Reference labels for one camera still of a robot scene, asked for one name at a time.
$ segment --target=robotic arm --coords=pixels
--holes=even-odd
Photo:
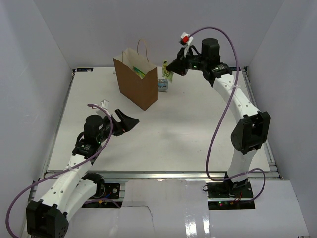
[[[112,135],[120,136],[139,123],[138,119],[128,117],[120,109],[115,112],[121,122],[117,122],[111,116]],[[110,132],[110,120],[107,116],[102,118],[100,115],[90,115],[86,118],[84,132],[79,134],[75,149],[65,168],[69,171],[60,175],[38,202],[31,201],[28,204],[26,208],[28,234],[41,238],[63,238],[68,230],[69,220],[84,202],[94,195],[99,197],[103,177],[92,173],[85,175],[97,156],[75,169],[71,167],[95,155],[100,150],[101,143],[110,136]]]
[[[167,66],[167,70],[184,76],[189,69],[203,72],[203,77],[224,99],[228,102],[234,87],[234,77],[228,65],[220,62],[220,46],[217,39],[207,38],[202,40],[201,53],[191,45],[193,37],[183,33],[180,43],[183,47],[177,54],[177,58]],[[266,142],[270,115],[268,112],[260,112],[240,88],[236,88],[230,103],[237,122],[231,134],[231,142],[234,147],[231,166],[226,172],[225,178],[246,172],[250,163],[261,145]],[[247,175],[238,176],[226,181],[229,190],[245,186],[248,182]]]

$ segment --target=yellow green packet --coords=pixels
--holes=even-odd
[[[133,72],[135,72],[140,78],[144,78],[145,74],[140,71],[139,69],[137,69],[136,67],[133,67]]]
[[[172,83],[173,82],[174,73],[170,72],[170,71],[167,71],[166,70],[167,66],[168,66],[167,60],[164,60],[163,61],[163,67],[162,67],[163,77]]]

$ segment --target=brown paper bag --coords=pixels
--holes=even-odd
[[[137,51],[127,48],[113,58],[113,63],[120,92],[145,111],[158,99],[158,73],[157,67],[148,60],[148,51],[144,40],[146,58],[139,54],[140,40]],[[143,72],[145,77],[140,78],[133,71],[133,67]]]

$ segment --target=bag handle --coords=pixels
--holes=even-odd
[[[129,60],[129,57],[128,57],[128,55],[127,55],[127,53],[126,53],[125,51],[122,51],[122,53],[121,53],[122,63],[123,63],[123,53],[125,54],[125,56],[127,56],[127,59],[128,59],[128,61],[130,62],[130,64],[131,64],[131,61]]]
[[[143,43],[144,43],[144,46],[145,46],[145,55],[146,55],[147,60],[148,60],[148,62],[149,62],[147,43],[146,43],[146,41],[145,41],[143,38],[141,38],[141,39],[138,41],[137,53],[139,54],[139,43],[140,43],[140,41],[143,41]]]

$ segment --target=wall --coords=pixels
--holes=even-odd
[[[286,0],[249,71],[261,110],[272,116],[269,139],[290,179],[311,237],[317,237],[317,1]]]
[[[241,66],[251,62],[283,0],[34,0],[71,68],[112,66],[112,57],[138,39],[148,42],[149,59],[173,60],[180,35],[217,26],[232,38]],[[227,40],[218,32],[197,34],[194,44],[218,38],[222,60],[234,65]]]
[[[0,0],[0,237],[12,199],[37,180],[50,150],[71,70],[32,0]],[[11,226],[20,235],[29,194]]]

